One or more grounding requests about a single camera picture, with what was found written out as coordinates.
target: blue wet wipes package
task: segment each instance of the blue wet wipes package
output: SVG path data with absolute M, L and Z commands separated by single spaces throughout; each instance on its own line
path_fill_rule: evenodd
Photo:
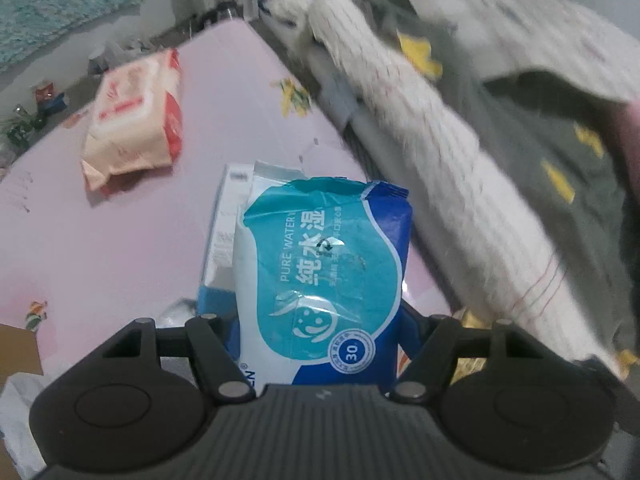
M 256 163 L 234 241 L 239 365 L 265 384 L 396 378 L 407 191 Z

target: screw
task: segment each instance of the screw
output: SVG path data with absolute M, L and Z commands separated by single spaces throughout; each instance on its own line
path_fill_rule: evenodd
M 251 391 L 249 385 L 241 381 L 228 381 L 220 384 L 218 392 L 227 399 L 239 399 Z
M 404 381 L 396 384 L 395 391 L 404 399 L 418 399 L 427 392 L 427 388 L 415 381 Z

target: pink table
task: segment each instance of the pink table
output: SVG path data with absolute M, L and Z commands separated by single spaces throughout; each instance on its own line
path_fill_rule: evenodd
M 0 184 L 0 322 L 24 326 L 31 301 L 48 302 L 38 332 L 45 370 L 194 297 L 226 162 L 365 179 L 317 108 L 283 117 L 272 83 L 290 74 L 247 24 L 222 23 L 179 50 L 184 149 L 172 172 L 92 205 L 79 167 L 85 117 L 51 132 Z M 446 311 L 413 248 L 403 288 L 422 312 Z

